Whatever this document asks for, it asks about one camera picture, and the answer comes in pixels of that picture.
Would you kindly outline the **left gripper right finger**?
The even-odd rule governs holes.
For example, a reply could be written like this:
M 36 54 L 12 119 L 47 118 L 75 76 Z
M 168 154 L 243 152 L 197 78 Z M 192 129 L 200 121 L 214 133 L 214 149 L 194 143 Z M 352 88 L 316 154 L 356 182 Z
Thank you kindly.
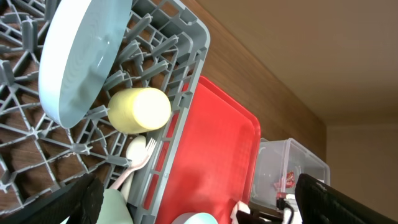
M 308 174 L 300 174 L 295 199 L 303 224 L 397 224 Z

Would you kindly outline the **red snack wrapper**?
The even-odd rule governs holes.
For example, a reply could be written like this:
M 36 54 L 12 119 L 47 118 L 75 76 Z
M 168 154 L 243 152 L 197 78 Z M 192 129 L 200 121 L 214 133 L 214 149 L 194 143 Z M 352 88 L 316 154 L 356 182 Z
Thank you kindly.
M 290 171 L 287 173 L 286 177 L 281 177 L 280 180 L 274 183 L 274 188 L 276 190 L 281 190 L 282 186 L 286 189 L 292 188 L 295 185 L 294 172 Z

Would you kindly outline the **light green bowl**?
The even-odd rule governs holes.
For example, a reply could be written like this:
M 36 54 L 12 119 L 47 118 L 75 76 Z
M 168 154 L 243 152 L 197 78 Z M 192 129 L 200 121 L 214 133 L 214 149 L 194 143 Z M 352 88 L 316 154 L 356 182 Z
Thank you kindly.
M 133 224 L 126 200 L 116 189 L 90 193 L 83 198 L 79 217 L 69 216 L 62 223 Z

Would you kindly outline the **red plastic tray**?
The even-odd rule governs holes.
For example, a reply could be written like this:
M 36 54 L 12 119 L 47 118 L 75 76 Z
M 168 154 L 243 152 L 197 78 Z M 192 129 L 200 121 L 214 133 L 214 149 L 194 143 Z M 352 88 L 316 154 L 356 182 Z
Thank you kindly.
M 257 118 L 205 77 L 200 77 L 170 170 L 173 115 L 166 142 L 155 154 L 154 174 L 141 203 L 142 223 L 172 223 L 189 212 L 206 212 L 231 223 L 238 201 L 248 202 L 261 127 Z

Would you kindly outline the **small blue food bowl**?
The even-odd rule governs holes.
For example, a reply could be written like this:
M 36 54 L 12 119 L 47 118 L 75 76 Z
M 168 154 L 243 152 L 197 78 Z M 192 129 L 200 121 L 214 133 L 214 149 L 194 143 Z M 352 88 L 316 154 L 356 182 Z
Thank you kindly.
M 218 224 L 216 218 L 205 212 L 200 213 L 184 213 L 178 216 L 172 224 Z

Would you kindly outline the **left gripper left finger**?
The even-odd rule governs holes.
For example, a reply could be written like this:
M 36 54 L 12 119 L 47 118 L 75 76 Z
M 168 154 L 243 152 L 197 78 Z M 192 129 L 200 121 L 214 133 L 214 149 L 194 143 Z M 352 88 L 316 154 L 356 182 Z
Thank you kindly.
M 103 183 L 94 174 L 55 191 L 1 219 L 1 224 L 96 223 L 103 203 Z

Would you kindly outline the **yellow plastic cup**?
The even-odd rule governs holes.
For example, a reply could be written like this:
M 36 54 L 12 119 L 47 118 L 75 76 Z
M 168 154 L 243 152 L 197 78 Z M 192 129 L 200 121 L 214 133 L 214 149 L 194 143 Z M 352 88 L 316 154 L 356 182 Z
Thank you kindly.
M 163 127 L 171 104 L 157 88 L 130 88 L 114 94 L 108 104 L 111 125 L 124 134 L 139 134 Z

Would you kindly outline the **grey dishwasher rack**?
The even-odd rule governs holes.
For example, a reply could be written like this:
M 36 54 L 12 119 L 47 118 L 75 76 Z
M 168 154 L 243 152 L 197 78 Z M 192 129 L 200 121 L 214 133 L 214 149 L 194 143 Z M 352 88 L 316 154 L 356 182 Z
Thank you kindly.
M 1 215 L 26 208 L 86 173 L 109 187 L 127 167 L 132 136 L 115 130 L 108 101 L 120 90 L 153 87 L 172 114 L 148 164 L 134 176 L 129 208 L 135 223 L 154 223 L 210 46 L 206 25 L 180 1 L 134 1 L 121 50 L 85 117 L 63 128 L 39 101 L 39 63 L 58 1 L 1 2 Z

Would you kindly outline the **white plastic spoon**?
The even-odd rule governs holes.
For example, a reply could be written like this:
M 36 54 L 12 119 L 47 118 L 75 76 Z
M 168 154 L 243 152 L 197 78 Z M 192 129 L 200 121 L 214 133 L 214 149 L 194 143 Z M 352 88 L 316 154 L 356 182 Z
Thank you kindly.
M 132 163 L 135 162 L 136 156 L 138 156 L 146 147 L 146 137 L 138 135 L 136 136 L 128 145 L 126 150 L 126 158 L 132 160 Z M 129 193 L 131 189 L 131 182 L 133 180 L 134 173 L 132 172 L 124 181 L 121 187 L 121 194 L 124 197 L 125 202 L 127 202 L 129 198 Z

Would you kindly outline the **light blue plate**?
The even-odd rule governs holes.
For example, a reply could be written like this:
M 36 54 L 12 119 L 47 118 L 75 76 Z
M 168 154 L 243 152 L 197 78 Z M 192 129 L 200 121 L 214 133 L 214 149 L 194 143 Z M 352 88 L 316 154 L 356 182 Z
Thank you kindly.
M 63 128 L 86 115 L 119 51 L 132 0 L 61 0 L 40 58 L 39 98 Z

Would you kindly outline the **white napkin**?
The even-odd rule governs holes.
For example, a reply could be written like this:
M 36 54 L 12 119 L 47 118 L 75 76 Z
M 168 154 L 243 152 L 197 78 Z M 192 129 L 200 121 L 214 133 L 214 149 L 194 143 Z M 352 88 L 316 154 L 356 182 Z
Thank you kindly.
M 238 219 L 237 219 L 238 212 L 244 212 L 244 213 L 250 214 L 251 210 L 247 204 L 245 204 L 242 201 L 238 201 L 236 203 L 236 205 L 233 207 L 231 215 L 230 215 L 232 224 L 238 224 Z

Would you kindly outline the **clear plastic bin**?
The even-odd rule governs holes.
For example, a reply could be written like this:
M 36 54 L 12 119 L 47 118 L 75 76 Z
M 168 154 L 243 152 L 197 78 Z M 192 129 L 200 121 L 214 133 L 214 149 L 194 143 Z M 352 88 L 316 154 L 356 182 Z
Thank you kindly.
M 281 190 L 274 183 L 293 171 L 295 185 Z M 261 139 L 250 201 L 267 208 L 276 209 L 279 192 L 293 194 L 300 174 L 308 174 L 320 182 L 330 184 L 330 168 L 309 149 L 293 138 L 280 141 Z

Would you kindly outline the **white plastic fork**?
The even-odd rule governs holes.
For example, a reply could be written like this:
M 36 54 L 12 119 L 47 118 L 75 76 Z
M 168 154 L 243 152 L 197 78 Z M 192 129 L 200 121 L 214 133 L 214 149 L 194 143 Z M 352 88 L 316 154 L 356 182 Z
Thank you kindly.
M 152 156 L 156 144 L 157 141 L 153 138 L 150 138 L 149 143 L 147 144 L 145 149 L 136 157 L 135 162 L 131 163 L 131 165 L 114 181 L 114 183 L 109 188 L 117 190 L 124 183 L 129 174 L 143 168 Z

